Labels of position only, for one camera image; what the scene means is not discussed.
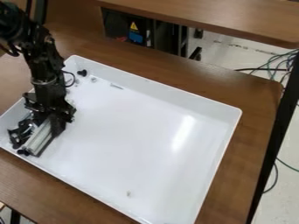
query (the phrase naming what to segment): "screw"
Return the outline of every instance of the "screw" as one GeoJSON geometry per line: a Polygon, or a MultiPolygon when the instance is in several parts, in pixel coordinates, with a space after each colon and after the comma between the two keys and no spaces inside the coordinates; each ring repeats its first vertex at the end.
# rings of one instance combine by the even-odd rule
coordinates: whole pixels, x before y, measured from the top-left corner
{"type": "Polygon", "coordinates": [[[77,74],[81,75],[83,77],[86,77],[87,76],[87,70],[83,69],[82,71],[78,71],[77,74]]]}
{"type": "Polygon", "coordinates": [[[91,82],[95,83],[95,82],[97,82],[97,79],[93,77],[93,78],[91,79],[91,82]]]}

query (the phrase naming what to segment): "wire bundle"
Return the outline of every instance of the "wire bundle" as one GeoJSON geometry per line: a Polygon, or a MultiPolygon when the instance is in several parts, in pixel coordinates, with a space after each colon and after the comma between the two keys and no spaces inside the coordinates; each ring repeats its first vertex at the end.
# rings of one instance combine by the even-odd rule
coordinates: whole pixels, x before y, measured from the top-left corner
{"type": "MultiPolygon", "coordinates": [[[[279,82],[281,84],[283,84],[283,82],[286,80],[286,78],[290,75],[292,68],[294,66],[294,61],[296,58],[296,55],[299,53],[299,49],[290,51],[290,52],[286,52],[283,54],[276,54],[275,56],[271,57],[267,63],[256,67],[256,68],[241,68],[241,69],[236,69],[235,71],[251,71],[249,74],[253,74],[256,71],[267,71],[268,72],[268,77],[270,80],[274,81],[275,77],[277,75],[277,72],[281,71],[281,72],[286,72],[285,74],[282,75],[282,78],[279,80],[279,82]],[[276,61],[281,60],[276,67],[271,68],[270,65],[276,61]]],[[[279,159],[278,157],[276,158],[280,163],[282,163],[283,165],[285,165],[286,167],[288,167],[290,170],[294,171],[294,172],[299,172],[299,169],[294,168],[293,166],[283,162],[281,159],[279,159]]],[[[264,191],[264,193],[268,193],[270,192],[277,184],[278,181],[278,168],[276,163],[274,163],[274,168],[275,168],[275,181],[274,183],[267,189],[264,191]]]]}

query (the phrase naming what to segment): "metal bracket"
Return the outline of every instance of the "metal bracket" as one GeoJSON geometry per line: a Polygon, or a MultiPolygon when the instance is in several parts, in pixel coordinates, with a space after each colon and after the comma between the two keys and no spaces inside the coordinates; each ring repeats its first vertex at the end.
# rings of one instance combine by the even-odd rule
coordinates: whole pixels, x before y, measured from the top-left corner
{"type": "Polygon", "coordinates": [[[292,116],[295,112],[297,102],[299,100],[299,52],[294,60],[294,67],[289,75],[289,82],[285,88],[283,97],[278,106],[275,123],[272,128],[271,137],[268,143],[268,148],[264,161],[261,167],[261,172],[257,186],[255,188],[254,198],[247,216],[247,224],[250,224],[254,218],[256,209],[261,201],[264,188],[268,182],[268,177],[272,171],[272,167],[277,158],[278,152],[282,146],[283,138],[285,137],[292,116]]]}

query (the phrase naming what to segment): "wooden shelf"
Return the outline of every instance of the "wooden shelf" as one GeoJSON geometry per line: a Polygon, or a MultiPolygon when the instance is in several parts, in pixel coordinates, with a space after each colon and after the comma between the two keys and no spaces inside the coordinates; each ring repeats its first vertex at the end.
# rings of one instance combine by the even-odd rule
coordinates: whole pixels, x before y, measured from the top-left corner
{"type": "Polygon", "coordinates": [[[279,0],[89,0],[99,6],[233,37],[299,47],[299,3],[279,0]]]}

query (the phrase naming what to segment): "small black object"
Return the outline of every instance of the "small black object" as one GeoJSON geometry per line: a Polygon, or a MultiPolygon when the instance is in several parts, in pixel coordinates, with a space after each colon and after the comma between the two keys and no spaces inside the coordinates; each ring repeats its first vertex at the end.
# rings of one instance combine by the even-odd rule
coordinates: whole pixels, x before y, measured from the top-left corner
{"type": "Polygon", "coordinates": [[[202,52],[202,48],[198,46],[194,50],[194,52],[190,55],[189,59],[201,61],[201,52],[202,52]]]}
{"type": "Polygon", "coordinates": [[[24,150],[24,149],[22,149],[22,150],[17,150],[17,154],[18,155],[25,155],[25,156],[29,156],[30,155],[30,153],[27,151],[27,150],[24,150]]]}
{"type": "Polygon", "coordinates": [[[82,71],[78,71],[77,74],[81,75],[83,77],[86,77],[87,76],[87,70],[83,69],[82,71]]]}
{"type": "Polygon", "coordinates": [[[195,29],[193,37],[195,39],[202,39],[204,37],[204,31],[203,30],[199,30],[199,29],[195,29]]]}

